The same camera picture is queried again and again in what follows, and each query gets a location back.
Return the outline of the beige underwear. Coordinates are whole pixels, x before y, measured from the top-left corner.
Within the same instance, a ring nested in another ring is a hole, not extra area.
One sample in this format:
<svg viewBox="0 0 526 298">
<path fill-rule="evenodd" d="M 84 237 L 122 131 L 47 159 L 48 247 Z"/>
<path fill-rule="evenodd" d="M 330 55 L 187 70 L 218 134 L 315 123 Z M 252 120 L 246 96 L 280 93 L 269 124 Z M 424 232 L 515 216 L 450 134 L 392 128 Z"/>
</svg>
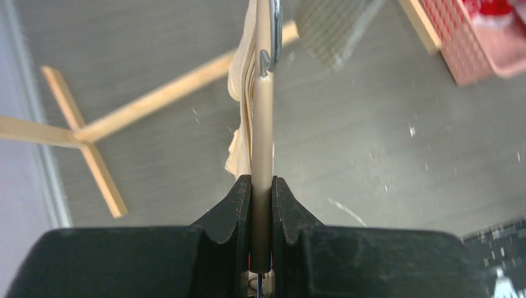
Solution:
<svg viewBox="0 0 526 298">
<path fill-rule="evenodd" d="M 240 125 L 229 145 L 225 170 L 236 179 L 251 174 L 253 89 L 256 70 L 257 2 L 249 1 L 243 35 L 228 70 L 228 92 L 239 104 Z"/>
</svg>

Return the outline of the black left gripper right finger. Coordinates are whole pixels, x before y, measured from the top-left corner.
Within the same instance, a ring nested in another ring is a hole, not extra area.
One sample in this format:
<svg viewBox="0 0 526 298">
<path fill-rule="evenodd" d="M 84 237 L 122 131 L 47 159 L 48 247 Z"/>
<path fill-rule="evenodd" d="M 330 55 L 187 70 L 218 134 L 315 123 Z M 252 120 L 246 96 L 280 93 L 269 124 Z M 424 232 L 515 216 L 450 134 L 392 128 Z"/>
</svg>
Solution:
<svg viewBox="0 0 526 298">
<path fill-rule="evenodd" d="M 459 238 L 321 223 L 283 178 L 271 187 L 274 297 L 486 297 Z"/>
</svg>

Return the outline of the red underwear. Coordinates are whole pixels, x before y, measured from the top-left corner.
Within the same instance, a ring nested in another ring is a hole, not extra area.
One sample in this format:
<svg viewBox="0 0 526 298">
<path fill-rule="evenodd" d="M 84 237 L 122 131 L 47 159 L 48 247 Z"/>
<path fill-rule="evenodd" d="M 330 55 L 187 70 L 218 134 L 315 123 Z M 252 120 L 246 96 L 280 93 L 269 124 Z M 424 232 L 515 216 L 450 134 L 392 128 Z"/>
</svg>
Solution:
<svg viewBox="0 0 526 298">
<path fill-rule="evenodd" d="M 515 7 L 517 1 L 508 0 L 463 0 L 474 27 L 503 29 L 522 19 Z"/>
</svg>

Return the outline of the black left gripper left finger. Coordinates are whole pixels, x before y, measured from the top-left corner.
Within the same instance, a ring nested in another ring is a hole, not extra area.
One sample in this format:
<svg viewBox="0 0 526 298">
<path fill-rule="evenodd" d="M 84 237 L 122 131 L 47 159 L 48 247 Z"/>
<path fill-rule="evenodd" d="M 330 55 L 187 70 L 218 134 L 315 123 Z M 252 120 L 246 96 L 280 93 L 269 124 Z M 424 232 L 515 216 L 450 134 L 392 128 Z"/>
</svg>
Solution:
<svg viewBox="0 0 526 298">
<path fill-rule="evenodd" d="M 40 237 L 8 297 L 246 297 L 251 178 L 188 226 L 62 228 Z"/>
</svg>

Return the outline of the wooden hanger of beige underwear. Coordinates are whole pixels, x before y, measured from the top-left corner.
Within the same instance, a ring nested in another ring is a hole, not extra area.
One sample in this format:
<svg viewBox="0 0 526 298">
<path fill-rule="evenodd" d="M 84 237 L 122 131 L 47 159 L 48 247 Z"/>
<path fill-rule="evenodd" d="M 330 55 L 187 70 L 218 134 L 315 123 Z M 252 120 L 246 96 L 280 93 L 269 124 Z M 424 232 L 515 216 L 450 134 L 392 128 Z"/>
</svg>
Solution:
<svg viewBox="0 0 526 298">
<path fill-rule="evenodd" d="M 264 274 L 271 263 L 274 71 L 282 46 L 280 1 L 256 2 L 256 73 L 253 91 L 250 270 Z"/>
</svg>

